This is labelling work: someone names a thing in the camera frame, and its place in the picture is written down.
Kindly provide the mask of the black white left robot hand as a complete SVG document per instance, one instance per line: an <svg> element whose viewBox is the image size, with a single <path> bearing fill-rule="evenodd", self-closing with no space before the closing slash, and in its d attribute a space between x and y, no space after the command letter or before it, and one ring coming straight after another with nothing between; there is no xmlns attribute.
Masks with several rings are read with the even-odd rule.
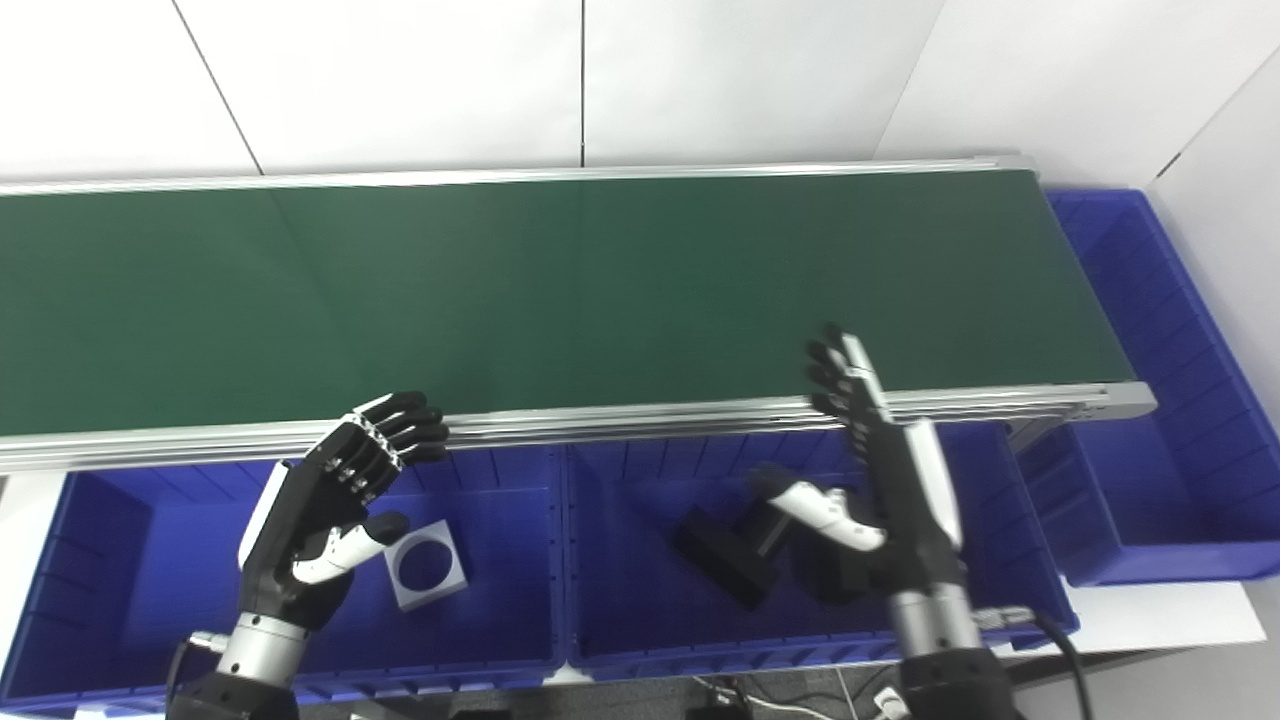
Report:
<svg viewBox="0 0 1280 720"><path fill-rule="evenodd" d="M355 569L410 532L399 511L372 515L408 466L447 456L449 428L420 391L355 407L300 461L282 461L238 552L241 612L317 632L353 584Z"/></svg>

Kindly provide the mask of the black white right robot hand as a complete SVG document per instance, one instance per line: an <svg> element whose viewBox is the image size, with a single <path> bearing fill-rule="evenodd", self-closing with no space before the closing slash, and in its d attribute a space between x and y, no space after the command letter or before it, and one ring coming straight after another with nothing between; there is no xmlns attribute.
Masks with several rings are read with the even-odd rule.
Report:
<svg viewBox="0 0 1280 720"><path fill-rule="evenodd" d="M963 532L950 470L934 424L892 411L861 341L835 323L806 343L812 407L838 423L861 464L872 503L858 516L847 492L776 464L748 477L753 493L829 544L865 557L887 594L929 594L963 583Z"/></svg>

